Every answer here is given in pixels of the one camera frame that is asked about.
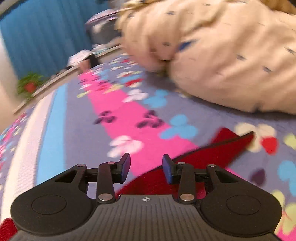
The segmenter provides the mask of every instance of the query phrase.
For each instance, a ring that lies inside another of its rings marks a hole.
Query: red fabric
[[[8,241],[16,233],[17,228],[11,218],[5,219],[0,225],[0,241]]]
[[[222,168],[227,167],[241,152],[243,152],[252,141],[254,135],[238,137],[229,129],[222,128],[211,142],[211,145],[196,149],[192,152],[183,154],[175,159],[192,164],[195,168],[205,169],[208,164],[216,164]],[[202,193],[202,183],[196,184],[198,196]],[[161,195],[173,194],[178,192],[178,184],[169,185],[166,182],[161,167],[150,172],[144,173],[135,180],[124,186],[116,194],[134,195]],[[17,232],[11,218],[7,218],[0,226],[0,241],[8,241]]]

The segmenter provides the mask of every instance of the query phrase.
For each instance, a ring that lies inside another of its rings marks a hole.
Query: metal rivet
[[[99,195],[101,201],[110,201],[112,198],[113,196],[110,193],[102,193]]]
[[[194,199],[194,196],[190,193],[184,193],[180,196],[180,199],[183,201],[192,201]]]

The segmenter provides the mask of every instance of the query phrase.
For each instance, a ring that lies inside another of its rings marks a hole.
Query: bed
[[[280,201],[276,234],[295,241],[296,118],[242,113],[189,96],[126,53],[59,87],[1,134],[1,221],[18,195],[78,163],[97,167],[129,152],[130,182],[161,165],[164,153],[175,157],[207,144],[222,126],[238,135],[255,132],[229,168]],[[95,184],[88,195],[95,196]]]

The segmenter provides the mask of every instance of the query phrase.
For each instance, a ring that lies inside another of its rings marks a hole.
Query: pink stripe
[[[178,136],[169,140],[160,139],[159,134],[170,127],[166,123],[159,128],[137,128],[136,124],[144,119],[143,116],[148,110],[137,102],[122,102],[128,95],[121,90],[107,94],[103,93],[105,90],[98,91],[97,82],[94,81],[96,78],[91,73],[80,76],[80,79],[85,80],[83,84],[92,84],[85,90],[90,91],[88,97],[96,114],[99,115],[103,111],[110,110],[112,115],[117,117],[117,120],[112,124],[102,123],[108,135],[112,139],[127,135],[133,140],[139,140],[144,144],[141,151],[131,155],[131,171],[135,176],[161,165],[163,154],[169,154],[171,158],[174,158],[196,148],[196,145],[191,141]]]
[[[282,229],[280,229],[279,233],[277,234],[279,238],[281,238],[283,241],[295,241],[296,237],[296,228],[292,230],[292,232],[289,235],[283,234]]]
[[[13,135],[13,131],[15,130],[15,125],[13,124],[9,130],[7,131],[7,133],[5,134],[5,137],[3,138],[3,142],[6,143],[8,142],[8,140],[12,137]]]

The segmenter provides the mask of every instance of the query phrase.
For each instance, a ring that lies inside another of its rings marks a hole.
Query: round pad
[[[237,237],[273,232],[282,213],[276,198],[248,182],[221,183],[202,200],[200,211],[213,228]]]
[[[233,196],[226,204],[230,211],[239,215],[252,215],[261,208],[261,203],[257,199],[247,195]]]
[[[44,195],[33,201],[32,208],[43,215],[51,215],[62,211],[67,205],[65,198],[57,195]]]
[[[17,228],[36,236],[54,236],[81,226],[92,211],[91,200],[71,183],[49,183],[18,196],[11,206]]]

